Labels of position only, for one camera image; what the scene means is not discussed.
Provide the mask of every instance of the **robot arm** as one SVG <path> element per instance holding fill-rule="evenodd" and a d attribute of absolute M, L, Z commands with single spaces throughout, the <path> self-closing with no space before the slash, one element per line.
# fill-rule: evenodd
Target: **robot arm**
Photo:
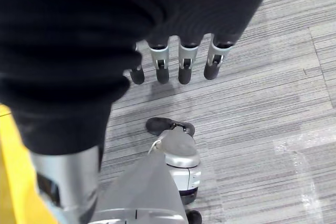
<path fill-rule="evenodd" d="M 0 5 L 0 101 L 12 110 L 49 208 L 64 223 L 87 223 L 111 104 L 129 87 L 124 70 L 141 63 L 133 45 L 171 7 L 155 0 Z"/>

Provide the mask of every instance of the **gray carpet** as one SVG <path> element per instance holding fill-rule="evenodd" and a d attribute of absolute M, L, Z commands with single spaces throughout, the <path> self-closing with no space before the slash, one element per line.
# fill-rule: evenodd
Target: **gray carpet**
<path fill-rule="evenodd" d="M 163 116 L 196 127 L 204 169 L 190 208 L 205 224 L 336 223 L 336 0 L 264 0 L 213 81 L 209 39 L 186 86 L 176 37 L 166 85 L 139 44 L 146 80 L 113 106 L 102 190 L 146 154 L 145 122 Z"/>

